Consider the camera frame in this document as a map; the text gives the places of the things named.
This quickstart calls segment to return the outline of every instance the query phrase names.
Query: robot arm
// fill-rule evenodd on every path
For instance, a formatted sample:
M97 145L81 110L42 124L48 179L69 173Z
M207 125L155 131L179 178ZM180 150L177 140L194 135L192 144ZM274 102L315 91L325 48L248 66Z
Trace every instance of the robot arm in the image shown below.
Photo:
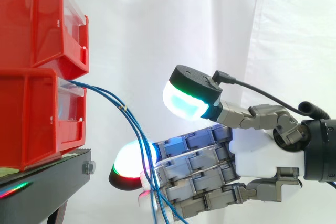
M186 97L183 103L174 95L170 95L170 99L175 102L164 98L167 107L177 115L187 115L191 111L194 114L188 115L190 118L195 118L199 113L202 118L219 123L211 128L157 143L161 160L157 163L155 171L160 190L184 218L202 211L242 204L249 199L280 202L283 190L287 189L287 186L300 188L299 175L308 180L335 180L335 120L329 120L324 111L307 102L302 103L299 110L291 109L315 119L303 121L301 124L284 106L264 104L245 109L221 101L220 82L239 83L235 78L218 71L210 77L197 70L177 66L170 78L170 84L180 92L186 93L188 97L178 97ZM181 111L183 108L179 107L179 104L188 107L189 111ZM263 131L258 131L258 136L248 137L249 139L243 142L259 143L256 144L257 147L237 150L237 144L233 143L239 139L233 137L232 128L273 130L274 139L271 140ZM239 180L239 175L245 175L238 171L250 167L250 161L256 162L260 156L256 150L265 149L265 146L278 153L274 156L262 153L269 159L266 163L271 159L276 160L275 163L270 162L275 165L271 167L274 168L274 173L269 177L261 176L262 172L258 171L258 168L263 166L256 164L248 175L260 179L247 185L228 184ZM236 159L235 154L250 160ZM141 182L145 190L150 189L143 175ZM147 204L150 202L149 194L141 194L140 205L146 201Z

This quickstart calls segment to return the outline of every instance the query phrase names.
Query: gray joint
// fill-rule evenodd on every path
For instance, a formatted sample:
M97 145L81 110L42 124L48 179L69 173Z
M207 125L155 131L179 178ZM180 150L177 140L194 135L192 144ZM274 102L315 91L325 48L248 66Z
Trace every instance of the gray joint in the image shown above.
M289 113L284 113L278 118L277 132L286 145L294 144L303 139L299 131L300 124Z
M263 104L249 108L252 117L244 118L240 124L242 129L272 130L277 132L286 145L294 144L303 139L298 121L279 105Z
M246 190L244 184L236 183L199 194L193 198L174 203L176 210L184 217L196 216L200 212L225 208L232 204L241 204L255 194L255 190Z
M249 199L262 201L282 201L282 185L298 185L299 169L289 167L278 167L277 175L269 179L256 179L246 186L246 189L254 189L257 194Z
M178 180L172 186L166 184L164 190L169 201L184 201L195 195L221 188L240 177L236 174L234 163L223 163L208 170L198 171L191 177Z
M252 117L247 109L237 106L230 102L222 101L223 110L220 113L217 122L231 128L240 128L244 118Z
M161 186L166 186L169 182L174 182L195 173L205 171L215 166L233 163L233 154L229 151L227 143L211 145L207 148L175 158L163 160L155 168ZM235 171L225 170L226 177L236 177Z
M232 131L223 125L215 125L157 143L162 159L178 156L216 143L232 140Z

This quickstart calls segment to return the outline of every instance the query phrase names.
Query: white wall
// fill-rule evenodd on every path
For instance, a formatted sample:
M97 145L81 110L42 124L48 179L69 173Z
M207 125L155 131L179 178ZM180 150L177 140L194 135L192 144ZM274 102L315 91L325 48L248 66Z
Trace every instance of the white wall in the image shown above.
M327 96L331 90L319 87L315 80L321 81L321 75L311 75L316 68L319 74L331 71L335 63L331 58L335 49L334 10L330 7L334 0L324 0L325 4L316 0L313 5L311 0L258 0L255 19L255 0L76 1L90 18L90 73L81 81L109 89L122 98L153 141L209 124L183 121L165 108L162 90L177 64L209 74L220 69L292 104L310 98L328 110L335 109L331 96ZM319 17L328 23L319 23ZM327 62L317 60L316 55L326 55ZM298 70L302 65L306 71ZM308 80L304 88L303 80ZM309 83L317 92L309 90ZM240 103L242 89L223 88L225 100ZM264 100L244 90L242 102L251 105ZM140 191L118 191L107 179L118 150L133 140L135 136L122 115L108 101L89 92L85 147L92 148L97 171L69 200L65 224L151 223L151 216L138 208ZM335 202L326 195L336 192L318 183L304 184L289 204L248 202L201 214L190 223L290 220L307 224L315 223L317 218L333 223L332 205L328 204ZM315 210L321 202L327 203L319 209L320 216Z

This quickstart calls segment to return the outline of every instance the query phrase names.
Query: cable connector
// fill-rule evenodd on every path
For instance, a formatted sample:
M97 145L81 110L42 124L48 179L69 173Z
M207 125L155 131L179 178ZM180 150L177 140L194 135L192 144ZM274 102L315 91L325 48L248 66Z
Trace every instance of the cable connector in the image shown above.
M236 84L237 79L230 76L227 73L221 72L221 71L216 71L214 75L212 76L212 79L217 82L218 84L226 83L226 84Z

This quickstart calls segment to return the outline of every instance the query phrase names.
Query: robotic hand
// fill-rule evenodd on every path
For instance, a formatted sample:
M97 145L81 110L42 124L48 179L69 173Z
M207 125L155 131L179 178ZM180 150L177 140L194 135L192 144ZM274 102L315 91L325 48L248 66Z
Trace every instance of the robotic hand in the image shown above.
M245 109L221 101L221 82L253 89L280 105ZM178 116L219 123L154 144L160 191L184 218L247 200L280 202L302 186L299 176L336 180L336 120L309 102L297 110L225 73L210 77L186 66L175 68L164 102ZM287 109L313 120L298 123ZM229 184L241 176L259 179ZM149 208L150 185L144 172L140 181L145 192L139 204ZM168 207L165 210L171 221L178 220Z

